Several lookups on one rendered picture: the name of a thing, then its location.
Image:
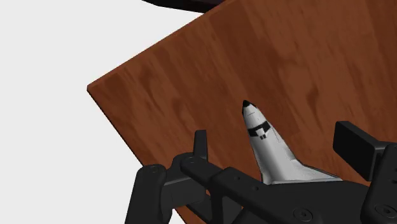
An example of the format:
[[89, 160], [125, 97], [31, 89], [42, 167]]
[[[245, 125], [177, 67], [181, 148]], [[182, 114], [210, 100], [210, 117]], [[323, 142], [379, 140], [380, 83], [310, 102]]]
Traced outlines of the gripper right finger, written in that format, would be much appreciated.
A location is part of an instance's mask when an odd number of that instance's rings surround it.
[[370, 182], [362, 224], [397, 224], [397, 143], [379, 141], [353, 123], [335, 124], [333, 149]]

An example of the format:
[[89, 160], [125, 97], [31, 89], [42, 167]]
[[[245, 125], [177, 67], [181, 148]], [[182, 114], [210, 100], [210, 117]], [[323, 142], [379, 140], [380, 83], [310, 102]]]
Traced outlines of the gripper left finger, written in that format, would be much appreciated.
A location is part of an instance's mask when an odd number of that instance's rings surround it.
[[195, 131], [193, 151], [175, 156], [168, 169], [161, 164], [140, 168], [125, 224], [169, 224], [172, 210], [183, 206], [205, 224], [216, 224], [212, 220], [211, 196], [206, 188], [181, 171], [181, 162], [193, 156], [208, 160], [205, 130]]

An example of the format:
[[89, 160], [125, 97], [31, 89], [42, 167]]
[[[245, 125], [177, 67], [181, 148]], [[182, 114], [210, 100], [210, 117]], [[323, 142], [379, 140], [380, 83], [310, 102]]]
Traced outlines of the white toy space shuttle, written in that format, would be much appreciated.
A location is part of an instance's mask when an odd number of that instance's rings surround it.
[[341, 180], [338, 176], [301, 163], [252, 102], [242, 102], [242, 116], [261, 181], [266, 185]]

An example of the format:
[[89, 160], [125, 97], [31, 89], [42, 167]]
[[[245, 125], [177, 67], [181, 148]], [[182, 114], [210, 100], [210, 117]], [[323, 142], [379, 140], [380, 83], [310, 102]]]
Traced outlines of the brown wooden table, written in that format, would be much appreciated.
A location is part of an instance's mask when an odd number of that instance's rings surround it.
[[[370, 182], [333, 149], [348, 121], [397, 143], [397, 0], [226, 0], [87, 87], [133, 154], [211, 196], [216, 224], [362, 224]], [[340, 181], [266, 185], [242, 102]]]

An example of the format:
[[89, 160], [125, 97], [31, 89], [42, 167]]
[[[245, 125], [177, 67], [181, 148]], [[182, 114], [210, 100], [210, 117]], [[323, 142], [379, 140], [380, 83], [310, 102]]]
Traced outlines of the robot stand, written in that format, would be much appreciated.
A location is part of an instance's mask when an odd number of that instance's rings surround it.
[[206, 13], [226, 0], [143, 0], [155, 6]]

